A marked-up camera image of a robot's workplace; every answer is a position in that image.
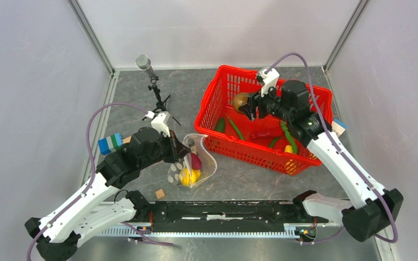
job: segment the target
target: red plastic basket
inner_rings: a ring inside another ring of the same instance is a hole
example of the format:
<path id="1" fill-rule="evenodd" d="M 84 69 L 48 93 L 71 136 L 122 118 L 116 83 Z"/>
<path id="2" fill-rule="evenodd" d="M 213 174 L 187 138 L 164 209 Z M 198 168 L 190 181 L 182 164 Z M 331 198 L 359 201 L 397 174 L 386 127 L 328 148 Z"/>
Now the red plastic basket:
<path id="1" fill-rule="evenodd" d="M 207 134 L 206 147 L 213 152 L 226 155 L 235 159 L 246 161 L 284 174 L 295 176 L 309 166 L 319 166 L 321 162 L 309 150 L 304 148 L 298 141 L 298 153 L 285 153 L 284 148 L 288 144 L 286 139 L 280 139 L 274 146 L 269 148 L 271 139 L 255 140 L 250 142 L 249 134 L 268 128 L 280 126 L 280 121 L 272 116 L 264 119 L 250 121 L 245 115 L 238 114 L 233 110 L 232 101 L 239 92 L 255 92 L 261 85 L 256 81 L 257 72 L 239 69 L 227 65 L 219 67 L 216 76 L 209 83 L 201 101 L 201 109 L 195 121 L 197 132 Z M 278 80 L 278 95 L 280 87 L 285 80 Z M 333 94 L 330 90 L 313 86 L 318 105 L 323 112 L 324 118 L 330 122 L 333 118 L 331 103 Z M 311 99 L 311 109 L 315 110 Z M 222 116 L 227 114 L 239 128 L 246 140 L 240 140 L 230 123 L 226 121 L 225 133 L 214 131 L 214 128 Z"/>

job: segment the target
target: transparent bag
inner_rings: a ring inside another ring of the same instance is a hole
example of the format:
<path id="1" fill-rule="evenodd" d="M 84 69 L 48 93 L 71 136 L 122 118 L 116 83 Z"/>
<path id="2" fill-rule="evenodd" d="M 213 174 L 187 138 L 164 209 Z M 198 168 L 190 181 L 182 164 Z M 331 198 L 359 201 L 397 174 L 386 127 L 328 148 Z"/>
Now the transparent bag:
<path id="1" fill-rule="evenodd" d="M 206 137 L 208 136 L 203 134 L 188 134 L 183 138 L 182 143 L 192 152 L 180 162 L 171 164 L 168 171 L 169 182 L 196 188 L 216 172 L 217 162 L 204 148 Z"/>

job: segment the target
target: microphone stand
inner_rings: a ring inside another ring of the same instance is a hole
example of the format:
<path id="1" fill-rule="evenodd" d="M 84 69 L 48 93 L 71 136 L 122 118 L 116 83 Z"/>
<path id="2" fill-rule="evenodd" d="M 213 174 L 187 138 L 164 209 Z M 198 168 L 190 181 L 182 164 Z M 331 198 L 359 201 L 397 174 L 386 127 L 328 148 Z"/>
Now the microphone stand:
<path id="1" fill-rule="evenodd" d="M 156 82 L 159 80 L 158 76 L 154 76 L 154 77 L 150 77 L 150 83 L 151 86 L 148 85 L 148 90 L 153 90 L 153 92 L 155 93 L 156 99 L 158 100 L 158 102 L 156 103 L 156 108 L 154 110 L 152 110 L 152 112 L 157 113 L 157 112 L 162 112 L 162 111 L 167 111 L 166 109 L 166 104 L 167 104 L 167 100 L 170 98 L 170 95 L 168 95 L 166 97 L 166 99 L 164 99 L 164 101 L 161 100 L 161 95 L 159 94 L 161 92 L 161 90 L 158 88 L 158 85 L 156 85 Z M 172 119 L 174 119 L 175 122 L 177 122 L 179 125 L 180 122 L 174 118 L 171 115 Z"/>

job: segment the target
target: silver microphone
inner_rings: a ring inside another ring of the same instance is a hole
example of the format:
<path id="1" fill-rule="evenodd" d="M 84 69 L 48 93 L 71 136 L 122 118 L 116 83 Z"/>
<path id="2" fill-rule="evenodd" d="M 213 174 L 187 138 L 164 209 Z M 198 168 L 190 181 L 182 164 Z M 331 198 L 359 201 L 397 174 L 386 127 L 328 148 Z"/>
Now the silver microphone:
<path id="1" fill-rule="evenodd" d="M 151 60 L 145 54 L 141 54 L 141 55 L 139 55 L 137 57 L 137 59 L 136 59 L 136 66 L 141 71 L 143 71 L 144 73 L 146 73 L 146 75 L 148 75 L 148 77 L 150 77 L 150 78 L 155 78 L 156 77 L 156 73 L 153 70 L 153 67 L 151 67 Z"/>

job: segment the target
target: purple fruit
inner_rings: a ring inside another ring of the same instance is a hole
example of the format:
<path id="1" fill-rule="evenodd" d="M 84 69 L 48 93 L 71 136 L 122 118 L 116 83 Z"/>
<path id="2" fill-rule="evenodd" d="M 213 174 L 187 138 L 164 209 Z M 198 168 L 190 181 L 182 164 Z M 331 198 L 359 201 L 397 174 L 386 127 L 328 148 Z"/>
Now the purple fruit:
<path id="1" fill-rule="evenodd" d="M 193 152 L 191 153 L 191 155 L 192 155 L 192 169 L 194 169 L 194 170 L 200 170 L 201 167 L 202 167 L 201 160 Z"/>

